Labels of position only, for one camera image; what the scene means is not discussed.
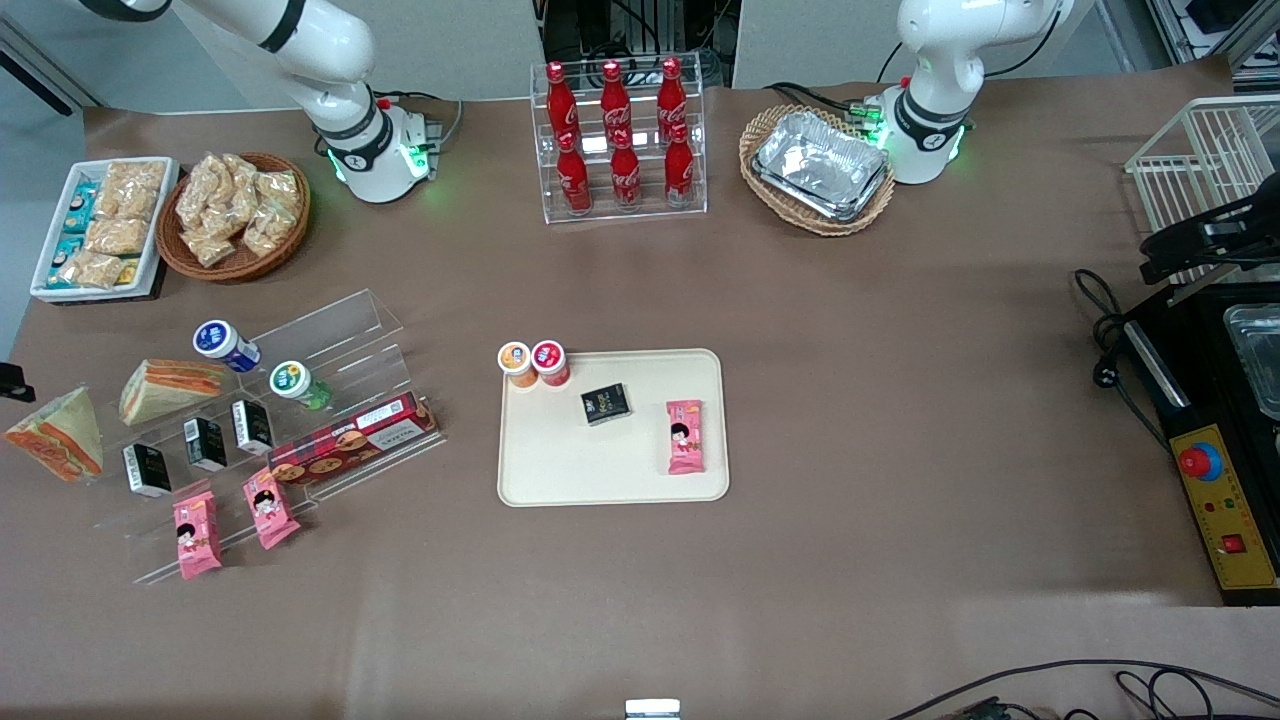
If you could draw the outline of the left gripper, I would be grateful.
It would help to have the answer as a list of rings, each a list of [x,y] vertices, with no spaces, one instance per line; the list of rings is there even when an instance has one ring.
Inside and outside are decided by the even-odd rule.
[[[1142,242],[1147,256],[1140,277],[1157,284],[1175,275],[1207,268],[1228,272],[1251,263],[1276,263],[1279,256],[1277,197],[1251,196],[1197,217],[1193,225],[1170,225]]]

